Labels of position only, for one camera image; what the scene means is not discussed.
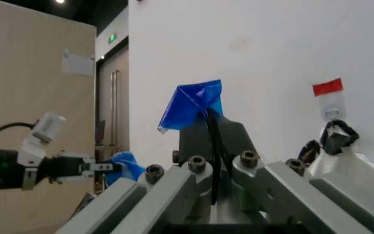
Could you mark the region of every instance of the red tag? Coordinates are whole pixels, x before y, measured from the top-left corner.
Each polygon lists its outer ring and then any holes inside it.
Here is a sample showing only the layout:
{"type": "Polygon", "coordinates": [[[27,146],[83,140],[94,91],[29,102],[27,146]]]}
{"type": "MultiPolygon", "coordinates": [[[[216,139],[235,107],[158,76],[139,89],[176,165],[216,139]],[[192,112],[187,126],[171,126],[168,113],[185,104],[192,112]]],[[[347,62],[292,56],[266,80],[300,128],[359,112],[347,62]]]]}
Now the red tag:
{"type": "Polygon", "coordinates": [[[341,83],[341,78],[334,79],[332,81],[322,83],[322,84],[315,84],[313,85],[314,96],[328,94],[332,92],[342,91],[343,84],[341,83]]]}

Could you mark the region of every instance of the white wall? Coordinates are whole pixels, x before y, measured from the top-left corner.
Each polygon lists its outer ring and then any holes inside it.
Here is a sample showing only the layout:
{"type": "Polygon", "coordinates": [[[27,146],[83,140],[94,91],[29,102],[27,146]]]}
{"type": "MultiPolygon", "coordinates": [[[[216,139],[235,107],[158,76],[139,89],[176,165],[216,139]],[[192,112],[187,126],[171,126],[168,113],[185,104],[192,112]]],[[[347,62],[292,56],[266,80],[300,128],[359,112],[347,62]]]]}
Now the white wall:
{"type": "Polygon", "coordinates": [[[168,167],[157,124],[178,84],[222,79],[226,117],[269,161],[296,157],[324,122],[311,84],[342,77],[347,121],[374,160],[374,1],[129,1],[130,142],[168,167]]]}
{"type": "Polygon", "coordinates": [[[128,36],[128,11],[128,7],[123,9],[121,13],[119,13],[119,15],[99,34],[99,36],[96,37],[96,61],[128,36]],[[116,39],[109,44],[108,39],[113,33],[116,33],[116,39]]]}

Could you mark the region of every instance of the door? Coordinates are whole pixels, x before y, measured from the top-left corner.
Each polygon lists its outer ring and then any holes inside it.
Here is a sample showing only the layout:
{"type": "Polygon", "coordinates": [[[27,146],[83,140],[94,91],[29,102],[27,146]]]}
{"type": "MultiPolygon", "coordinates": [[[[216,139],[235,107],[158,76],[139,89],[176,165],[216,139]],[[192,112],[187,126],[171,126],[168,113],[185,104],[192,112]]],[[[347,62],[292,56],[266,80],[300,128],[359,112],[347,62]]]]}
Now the door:
{"type": "Polygon", "coordinates": [[[129,150],[129,50],[128,46],[100,68],[99,119],[105,120],[104,145],[129,150]]]}

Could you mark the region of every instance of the exit sign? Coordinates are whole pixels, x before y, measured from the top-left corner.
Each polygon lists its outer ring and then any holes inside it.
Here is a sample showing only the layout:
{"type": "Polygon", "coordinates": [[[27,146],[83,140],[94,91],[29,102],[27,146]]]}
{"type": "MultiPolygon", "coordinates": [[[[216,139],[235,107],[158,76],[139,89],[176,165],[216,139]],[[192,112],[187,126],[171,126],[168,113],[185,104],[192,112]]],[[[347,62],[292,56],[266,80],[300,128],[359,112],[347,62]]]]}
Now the exit sign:
{"type": "Polygon", "coordinates": [[[116,33],[113,33],[112,35],[109,36],[108,44],[112,43],[115,40],[116,40],[116,33]]]}

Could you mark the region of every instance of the paper note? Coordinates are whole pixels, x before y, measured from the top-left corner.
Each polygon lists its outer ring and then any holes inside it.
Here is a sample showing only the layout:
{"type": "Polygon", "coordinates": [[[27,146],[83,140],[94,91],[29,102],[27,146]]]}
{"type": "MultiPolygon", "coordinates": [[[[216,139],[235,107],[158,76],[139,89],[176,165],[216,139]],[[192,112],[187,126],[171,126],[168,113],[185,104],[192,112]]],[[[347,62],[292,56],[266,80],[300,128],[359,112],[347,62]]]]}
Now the paper note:
{"type": "Polygon", "coordinates": [[[73,55],[68,50],[63,52],[61,68],[69,74],[94,76],[94,60],[87,56],[73,55]]]}

